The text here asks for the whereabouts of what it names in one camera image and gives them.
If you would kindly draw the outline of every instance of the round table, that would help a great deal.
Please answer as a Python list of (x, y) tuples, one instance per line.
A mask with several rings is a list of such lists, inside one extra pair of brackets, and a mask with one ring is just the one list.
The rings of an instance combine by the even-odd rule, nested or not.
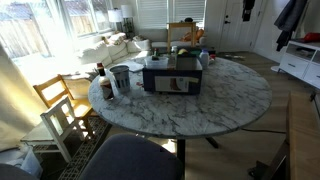
[(131, 91), (119, 94), (113, 84), (115, 98), (104, 100), (98, 79), (91, 83), (88, 97), (104, 120), (134, 133), (183, 143), (236, 131), (258, 120), (272, 100), (271, 88), (261, 75), (221, 58), (203, 70), (199, 95), (146, 92), (136, 85), (143, 83), (142, 72), (130, 72)]

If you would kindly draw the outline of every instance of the chair back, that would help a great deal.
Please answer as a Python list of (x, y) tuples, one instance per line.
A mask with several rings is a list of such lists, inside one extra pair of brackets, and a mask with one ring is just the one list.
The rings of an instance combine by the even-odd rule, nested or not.
[(62, 99), (53, 104), (51, 108), (40, 116), (56, 142), (63, 141), (74, 127), (80, 130), (68, 96), (63, 96)]
[(33, 88), (48, 108), (65, 95), (74, 100), (60, 74), (42, 84), (34, 85)]

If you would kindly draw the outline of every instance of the door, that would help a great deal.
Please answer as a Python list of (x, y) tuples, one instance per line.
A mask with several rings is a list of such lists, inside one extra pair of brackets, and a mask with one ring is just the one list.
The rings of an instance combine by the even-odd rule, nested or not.
[(243, 22), (243, 0), (228, 0), (220, 40), (221, 52), (250, 51), (258, 30), (263, 0), (255, 0), (249, 21)]

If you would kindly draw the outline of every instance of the power cord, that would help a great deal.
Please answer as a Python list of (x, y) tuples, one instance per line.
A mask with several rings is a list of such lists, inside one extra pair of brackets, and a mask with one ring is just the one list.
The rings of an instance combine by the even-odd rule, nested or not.
[(249, 132), (268, 132), (268, 133), (286, 134), (286, 132), (282, 132), (282, 131), (272, 131), (272, 130), (265, 130), (265, 129), (245, 129), (245, 128), (242, 128), (241, 130), (249, 131)]

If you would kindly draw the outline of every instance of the white cabinet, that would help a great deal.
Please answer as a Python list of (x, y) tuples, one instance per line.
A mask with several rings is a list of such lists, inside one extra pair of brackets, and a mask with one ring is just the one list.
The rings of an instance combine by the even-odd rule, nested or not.
[(279, 69), (320, 88), (320, 43), (289, 41)]

